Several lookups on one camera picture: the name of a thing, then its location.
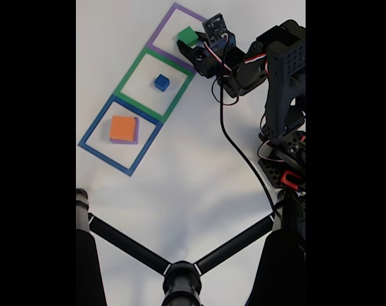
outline blue tape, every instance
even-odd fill
[[[90,137],[92,132],[95,130],[96,126],[99,124],[100,120],[106,114],[107,110],[109,109],[110,105],[112,105],[113,102],[120,104],[121,106],[127,108],[131,112],[141,116],[142,118],[146,119],[147,121],[153,123],[156,126],[153,133],[150,135],[149,139],[147,140],[147,142],[145,143],[142,150],[140,151],[140,153],[138,154],[138,156],[136,157],[135,161],[133,162],[133,164],[130,166],[129,169],[122,166],[121,164],[117,163],[113,159],[107,157],[106,155],[102,154],[101,152],[95,150],[94,148],[92,148],[86,144],[86,141],[88,140],[88,138]],[[121,98],[118,98],[115,95],[111,95],[109,100],[106,102],[106,104],[103,106],[103,108],[101,109],[99,114],[96,116],[95,120],[92,122],[91,126],[89,126],[84,137],[82,137],[82,139],[79,141],[78,146],[83,148],[84,150],[88,151],[89,153],[95,155],[96,157],[100,158],[102,161],[108,163],[110,166],[115,167],[119,171],[122,171],[123,173],[125,173],[131,177],[133,172],[135,172],[137,166],[139,165],[139,163],[143,159],[144,154],[147,152],[150,145],[152,144],[152,142],[156,138],[157,134],[160,132],[160,129],[162,126],[163,126],[163,123],[161,123],[159,120],[151,117],[147,113],[139,110],[137,107],[127,103],[126,101],[122,100]]]

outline small cube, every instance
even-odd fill
[[[154,81],[154,86],[156,86],[161,91],[165,91],[169,85],[170,85],[170,80],[164,75],[159,75],[157,79]]]
[[[137,144],[139,119],[135,117],[113,116],[110,126],[110,142]]]
[[[192,47],[197,44],[198,35],[191,27],[187,27],[177,35],[177,39],[181,40],[187,46]]]

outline green square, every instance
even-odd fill
[[[151,110],[150,108],[148,108],[147,106],[144,106],[140,102],[132,99],[131,97],[129,97],[123,93],[121,93],[121,89],[124,87],[126,82],[129,80],[130,76],[136,70],[136,67],[139,65],[140,61],[143,59],[144,55],[146,55],[146,54],[149,54],[149,55],[161,60],[162,62],[165,62],[169,66],[171,66],[171,67],[173,67],[173,68],[175,68],[175,69],[177,69],[177,70],[179,70],[187,75],[187,79],[184,81],[179,92],[175,95],[173,101],[171,102],[170,106],[167,108],[167,111],[165,112],[164,115],[160,115],[159,113],[156,113],[154,110]],[[184,94],[184,91],[186,91],[186,89],[187,89],[188,85],[190,84],[191,80],[193,79],[194,75],[195,75],[194,72],[176,64],[174,61],[171,61],[170,59],[156,53],[155,51],[153,51],[147,47],[144,47],[143,50],[141,51],[141,53],[139,53],[139,55],[137,56],[135,62],[133,62],[133,64],[130,66],[130,69],[128,70],[128,72],[124,75],[124,77],[121,80],[121,82],[119,83],[119,85],[116,87],[116,89],[114,91],[114,95],[125,100],[129,104],[132,104],[133,106],[137,107],[139,110],[141,110],[141,111],[149,114],[150,116],[156,118],[160,122],[165,123],[168,116],[170,116],[170,114],[173,112],[173,109],[175,108],[175,106],[179,102],[181,96]]]
[[[187,46],[192,47],[193,45],[197,44],[198,35],[191,27],[187,27],[179,34],[177,34],[177,39],[181,40]]]

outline purple tape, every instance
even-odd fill
[[[149,47],[151,50],[167,57],[168,59],[171,59],[172,61],[174,61],[176,64],[186,68],[186,69],[189,69],[190,71],[192,72],[196,72],[194,66],[192,66],[191,64],[188,64],[184,61],[182,61],[181,59],[177,58],[176,56],[172,55],[172,54],[169,54],[165,51],[163,51],[162,49],[159,49],[158,47],[155,47],[153,45],[154,43],[154,40],[156,40],[157,36],[159,35],[159,33],[161,32],[161,30],[164,28],[164,26],[166,25],[166,23],[168,22],[168,20],[170,19],[170,17],[172,16],[173,12],[175,10],[181,10],[183,11],[184,13],[198,19],[199,21],[206,21],[207,19],[204,18],[203,16],[200,16],[199,14],[196,14],[194,13],[193,11],[190,11],[189,9],[177,4],[177,3],[174,3],[172,5],[172,7],[169,9],[169,11],[167,12],[167,14],[165,15],[165,18],[163,18],[163,20],[160,22],[158,28],[154,31],[152,37],[150,37],[149,41],[147,42],[146,46]]]
[[[139,139],[139,118],[135,117],[135,119],[136,119],[136,129],[135,129],[135,136],[133,137],[132,142],[124,142],[122,140],[113,140],[113,139],[110,139],[110,142],[111,143],[122,143],[125,145],[137,145],[137,141]]]

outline blue square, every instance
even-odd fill
[[[146,119],[147,121],[153,123],[156,126],[156,128],[154,129],[152,135],[149,137],[149,139],[147,140],[146,144],[143,146],[143,149],[140,151],[140,153],[138,154],[137,158],[135,159],[135,161],[133,162],[133,164],[131,165],[130,168],[124,167],[123,165],[119,164],[118,162],[114,161],[113,159],[107,157],[106,155],[102,154],[101,152],[95,150],[94,148],[92,148],[88,144],[86,144],[86,141],[88,140],[88,138],[90,137],[92,132],[95,130],[96,126],[99,124],[100,120],[102,119],[102,117],[107,112],[107,110],[109,109],[110,105],[113,102],[116,102],[119,105],[127,108],[131,112],[141,116],[142,118]],[[122,171],[123,173],[131,176],[133,174],[133,172],[136,170],[136,168],[139,165],[139,163],[141,162],[141,160],[144,157],[145,153],[147,152],[147,150],[151,146],[152,142],[156,138],[156,136],[159,133],[159,131],[160,131],[162,126],[163,126],[163,123],[161,123],[159,120],[151,117],[150,115],[148,115],[145,112],[139,110],[138,108],[136,108],[133,105],[127,103],[126,101],[118,98],[117,96],[111,95],[111,97],[106,102],[105,106],[102,108],[102,110],[100,111],[98,116],[96,116],[94,122],[91,124],[89,129],[86,131],[84,137],[82,137],[82,139],[79,141],[78,146],[83,148],[84,150],[88,151],[89,153],[95,155],[96,157],[100,158],[102,161],[108,163],[109,165],[113,166],[114,168],[118,169],[119,171]]]
[[[169,85],[170,80],[164,75],[159,75],[159,77],[154,81],[154,86],[156,86],[161,91],[165,91]]]

